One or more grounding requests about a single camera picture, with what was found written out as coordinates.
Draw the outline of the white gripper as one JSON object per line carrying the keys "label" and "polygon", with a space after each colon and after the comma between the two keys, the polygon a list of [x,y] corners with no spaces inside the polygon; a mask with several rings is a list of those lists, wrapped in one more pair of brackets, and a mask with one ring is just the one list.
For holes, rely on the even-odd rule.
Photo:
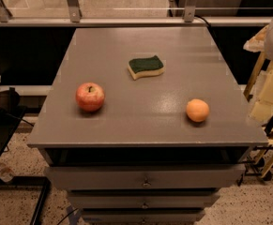
{"label": "white gripper", "polygon": [[[253,53],[265,51],[265,57],[273,61],[273,19],[269,26],[247,40],[243,49]],[[249,102],[249,116],[259,123],[267,123],[273,116],[273,66],[257,77]]]}

